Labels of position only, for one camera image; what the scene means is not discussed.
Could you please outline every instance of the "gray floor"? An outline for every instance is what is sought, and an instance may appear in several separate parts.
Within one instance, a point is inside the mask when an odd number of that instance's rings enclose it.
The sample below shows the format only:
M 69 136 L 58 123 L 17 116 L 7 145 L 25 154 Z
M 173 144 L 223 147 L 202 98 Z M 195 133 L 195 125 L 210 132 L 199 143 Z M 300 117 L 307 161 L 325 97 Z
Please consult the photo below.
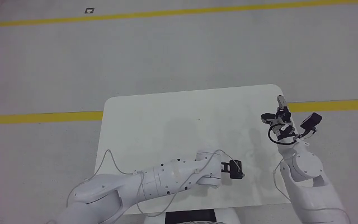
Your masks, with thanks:
M 3 0 L 0 21 L 289 1 Z M 0 114 L 102 110 L 112 96 L 273 83 L 288 101 L 358 99 L 358 6 L 0 27 Z M 309 142 L 358 223 L 357 111 L 322 112 Z M 294 114 L 296 123 L 306 113 Z M 0 223 L 45 223 L 93 174 L 101 122 L 0 125 Z M 242 223 L 299 223 L 289 204 Z M 124 216 L 118 223 L 142 223 Z

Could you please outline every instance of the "yellow line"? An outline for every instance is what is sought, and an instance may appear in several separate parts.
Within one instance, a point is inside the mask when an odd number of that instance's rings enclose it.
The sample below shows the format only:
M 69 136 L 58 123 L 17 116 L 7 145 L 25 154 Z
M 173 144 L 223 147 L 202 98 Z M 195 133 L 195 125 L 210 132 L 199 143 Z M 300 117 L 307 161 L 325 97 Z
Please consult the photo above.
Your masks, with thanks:
M 0 124 L 79 122 L 102 120 L 103 111 L 86 111 L 52 114 L 1 115 Z
M 358 100 L 291 102 L 291 112 L 358 110 Z M 103 111 L 85 111 L 52 114 L 0 115 L 0 124 L 82 122 L 102 120 Z
M 291 112 L 358 110 L 358 100 L 291 102 L 289 109 Z
M 273 9 L 279 9 L 279 8 L 330 6 L 330 5 L 337 5 L 337 4 L 358 4 L 358 0 L 318 0 L 318 1 L 307 1 L 307 2 L 256 4 L 256 5 L 249 5 L 249 6 L 227 6 L 227 7 L 213 7 L 213 8 L 194 8 L 194 9 L 186 9 L 186 10 L 137 12 L 137 13 L 126 13 L 126 14 L 81 16 L 81 17 L 69 17 L 69 18 L 46 18 L 43 20 L 21 20 L 21 21 L 0 22 L 0 27 L 1 26 L 26 26 L 26 25 L 38 25 L 38 24 L 58 24 L 58 23 L 69 23 L 69 22 L 88 22 L 88 21 L 98 21 L 98 20 L 121 20 L 121 19 L 127 19 L 127 18 L 189 15 L 189 14 L 202 14 L 202 13 L 214 13 L 214 12 L 273 10 Z

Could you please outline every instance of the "cable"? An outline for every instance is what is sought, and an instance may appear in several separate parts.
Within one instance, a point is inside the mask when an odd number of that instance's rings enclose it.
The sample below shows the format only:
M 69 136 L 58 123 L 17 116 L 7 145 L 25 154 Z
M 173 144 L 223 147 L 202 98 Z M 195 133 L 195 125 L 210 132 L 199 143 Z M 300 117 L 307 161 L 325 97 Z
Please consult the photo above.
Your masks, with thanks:
M 213 156 L 215 155 L 215 153 L 218 152 L 218 151 L 221 151 L 222 153 L 224 153 L 225 155 L 227 155 L 229 158 L 231 158 L 231 159 L 234 161 L 234 163 L 236 164 L 236 166 L 240 169 L 240 166 L 237 164 L 237 162 L 236 162 L 231 156 L 229 156 L 226 152 L 224 152 L 223 150 L 215 150 L 215 151 L 213 152 L 213 154 L 210 156 L 209 160 L 208 160 L 208 161 L 206 162 L 206 164 L 204 165 L 204 167 L 199 170 L 199 173 L 200 173 L 201 171 L 203 171 L 203 169 L 205 169 L 205 168 L 207 167 L 207 165 L 209 164 L 210 160 L 213 158 Z M 181 189 L 181 188 L 184 186 L 184 184 L 190 179 L 190 177 L 193 176 L 193 174 L 195 174 L 195 172 L 193 172 L 192 174 L 190 174 L 189 177 L 179 186 L 178 190 L 175 192 L 175 194 L 173 195 L 172 199 L 170 200 L 170 202 L 168 203 L 168 205 L 165 207 L 165 209 L 164 209 L 163 211 L 159 212 L 158 214 L 148 215 L 148 214 L 144 213 L 144 212 L 139 208 L 139 204 L 138 204 L 138 196 L 139 196 L 140 187 L 143 185 L 143 181 L 144 181 L 144 173 L 141 171 L 141 172 L 140 172 L 140 177 L 142 178 L 142 180 L 141 180 L 141 182 L 140 182 L 140 184 L 139 184 L 138 191 L 137 191 L 137 193 L 136 193 L 136 206 L 137 206 L 138 210 L 139 210 L 143 215 L 145 215 L 145 216 L 147 216 L 147 217 L 157 217 L 157 216 L 160 216 L 161 214 L 163 214 L 163 213 L 169 208 L 169 206 L 172 204 L 172 202 L 173 202 L 175 196 L 180 192 L 180 189 Z
M 272 126 L 270 126 L 270 128 L 268 129 L 268 133 L 267 133 L 267 136 L 268 138 L 270 139 L 271 142 L 273 143 L 276 143 L 276 144 L 281 144 L 283 146 L 290 146 L 294 143 L 296 143 L 297 141 L 296 140 L 293 140 L 292 142 L 289 142 L 289 143 L 285 143 L 285 142 L 278 142 L 278 141 L 275 141 L 271 138 L 271 131 L 273 130 L 274 127 L 276 126 L 280 126 L 280 125 L 285 125 L 285 124 L 281 124 L 281 123 L 278 123 L 278 124 L 274 124 Z M 290 136 L 290 137 L 297 137 L 297 138 L 303 138 L 304 136 L 306 136 L 311 130 L 305 130 L 302 134 L 297 134 L 296 136 Z
M 273 140 L 273 139 L 271 138 L 271 131 L 273 130 L 273 128 L 274 128 L 274 127 L 277 127 L 277 126 L 280 126 L 280 125 L 285 125 L 285 124 L 281 124 L 281 123 L 274 124 L 274 125 L 270 126 L 270 128 L 268 129 L 267 136 L 268 136 L 268 138 L 270 139 L 270 141 L 273 142 L 273 143 L 276 143 L 276 144 L 284 145 L 284 146 L 289 146 L 289 145 L 291 145 L 291 144 L 296 143 L 296 142 L 297 142 L 296 140 L 293 140 L 292 142 L 289 142 L 289 143 L 285 143 L 285 142 L 275 141 L 275 140 Z
M 109 152 L 109 153 L 111 154 L 111 157 L 112 157 L 112 161 L 113 161 L 113 163 L 114 163 L 114 166 L 116 167 L 116 169 L 117 169 L 121 174 L 132 175 L 132 173 L 129 173 L 129 172 L 122 172 L 122 171 L 118 168 L 118 166 L 117 166 L 117 164 L 116 164 L 116 161 L 114 160 L 114 157 L 113 157 L 113 154 L 112 154 L 111 150 L 106 150 L 105 154 L 103 155 L 103 158 L 102 158 L 102 161 L 101 161 L 101 163 L 100 163 L 100 166 L 98 167 L 98 169 L 97 169 L 97 171 L 95 172 L 95 174 L 94 174 L 93 176 L 91 176 L 90 178 L 84 180 L 83 182 L 77 184 L 77 185 L 76 185 L 74 188 L 72 188 L 72 190 L 69 192 L 69 194 L 68 194 L 68 196 L 67 196 L 67 199 L 66 199 L 66 208 L 68 207 L 68 199 L 69 199 L 69 196 L 71 195 L 72 191 L 73 191 L 76 187 L 78 187 L 78 186 L 80 186 L 80 185 L 82 185 L 82 184 L 84 184 L 84 183 L 90 181 L 92 178 L 94 178 L 94 177 L 96 176 L 96 174 L 97 174 L 98 171 L 100 170 L 100 168 L 101 168 L 101 166 L 102 166 L 102 164 L 103 164 L 103 162 L 104 162 L 104 160 L 105 160 L 105 157 L 106 157 L 107 152 Z
M 277 184 L 276 184 L 276 179 L 275 179 L 276 170 L 277 170 L 277 168 L 280 166 L 280 164 L 281 164 L 283 161 L 284 161 L 284 159 L 282 159 L 282 160 L 279 162 L 279 164 L 276 166 L 276 168 L 275 168 L 275 169 L 273 170 L 273 172 L 272 172 L 272 173 L 274 174 L 274 184 L 275 184 L 276 189 L 277 189 L 283 196 L 285 196 L 285 198 L 287 198 L 287 200 L 289 200 L 289 201 L 292 203 L 292 201 L 290 200 L 290 198 L 289 198 L 285 193 L 283 193 L 283 192 L 277 187 Z M 349 217 L 348 213 L 347 213 L 346 211 L 344 211 L 343 209 L 340 209 L 340 208 L 317 208 L 317 209 L 308 209 L 308 208 L 303 208 L 303 207 L 301 207 L 301 209 L 302 209 L 302 210 L 306 210 L 306 211 L 338 210 L 338 211 L 343 212 L 343 213 L 346 215 L 349 224 L 352 223 L 352 222 L 351 222 L 351 218 Z

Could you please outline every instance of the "white table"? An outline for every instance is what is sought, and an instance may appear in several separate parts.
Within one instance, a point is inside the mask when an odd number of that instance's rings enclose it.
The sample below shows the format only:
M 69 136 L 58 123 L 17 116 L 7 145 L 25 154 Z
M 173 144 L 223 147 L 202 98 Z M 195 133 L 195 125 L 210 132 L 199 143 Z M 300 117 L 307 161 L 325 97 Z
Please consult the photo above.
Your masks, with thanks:
M 120 169 L 133 171 L 173 158 L 195 158 L 201 148 L 221 148 L 242 161 L 245 177 L 231 180 L 223 174 L 217 189 L 196 185 L 179 193 L 168 211 L 288 203 L 272 180 L 281 156 L 267 137 L 269 126 L 261 122 L 261 114 L 276 112 L 278 95 L 279 87 L 260 85 L 110 98 L 103 112 L 96 169 L 106 149 Z M 109 156 L 99 173 L 117 174 Z M 279 188 L 285 190 L 281 175 L 276 175 Z M 171 197 L 140 205 L 145 212 L 159 212 Z M 125 214 L 136 213 L 133 206 Z

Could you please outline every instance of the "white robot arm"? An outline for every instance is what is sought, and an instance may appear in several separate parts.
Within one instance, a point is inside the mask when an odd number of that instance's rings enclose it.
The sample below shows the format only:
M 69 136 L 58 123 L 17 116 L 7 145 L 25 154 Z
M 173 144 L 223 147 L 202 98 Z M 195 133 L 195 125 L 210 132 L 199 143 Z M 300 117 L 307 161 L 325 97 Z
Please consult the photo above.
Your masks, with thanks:
M 99 174 L 75 188 L 73 201 L 58 217 L 58 224 L 112 224 L 136 203 L 174 194 L 194 184 L 218 186 L 221 173 L 241 179 L 241 162 L 227 169 L 220 150 L 199 151 L 194 160 L 172 160 L 132 175 Z
M 315 126 L 322 117 L 313 113 L 301 127 L 303 134 L 295 134 L 291 113 L 283 96 L 277 98 L 279 107 L 276 114 L 263 114 L 261 119 L 270 125 L 278 141 L 279 153 L 283 160 L 280 171 L 285 182 L 289 200 L 302 223 L 350 223 L 349 216 L 344 211 L 340 198 L 333 185 L 324 173 L 323 165 L 317 155 L 309 152 L 308 143 L 302 141 L 309 132 L 315 132 Z M 313 179 L 313 186 L 300 186 L 298 183 Z

